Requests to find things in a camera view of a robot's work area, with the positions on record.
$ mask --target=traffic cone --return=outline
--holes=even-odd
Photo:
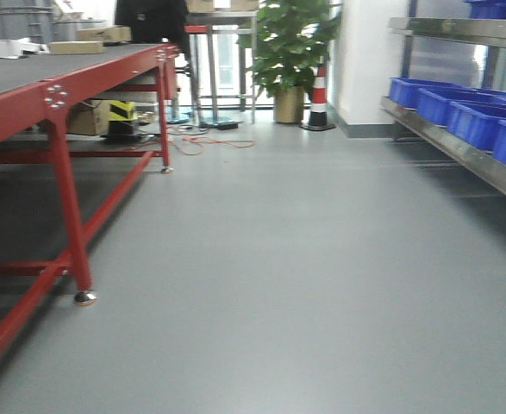
[[[314,80],[314,90],[312,91],[312,104],[310,105],[310,118],[308,123],[301,123],[301,128],[308,131],[327,131],[335,128],[334,123],[328,123],[328,113],[326,111],[326,102],[328,100],[325,89],[325,64],[318,65],[317,74]]]

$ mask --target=stainless steel shelf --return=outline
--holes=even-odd
[[[387,97],[382,98],[381,104],[395,120],[506,195],[506,166],[503,163]]]
[[[506,20],[392,17],[389,28],[401,35],[506,48]]]

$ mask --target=black clothing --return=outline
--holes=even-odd
[[[117,0],[115,24],[129,26],[135,43],[159,43],[166,38],[190,57],[190,37],[185,32],[185,0]]]

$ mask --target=plant pot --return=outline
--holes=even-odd
[[[293,86],[274,97],[273,119],[278,123],[300,123],[304,112],[304,88]]]

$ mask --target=gray storage bin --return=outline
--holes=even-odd
[[[37,43],[52,41],[51,0],[0,0],[0,39],[28,37]]]

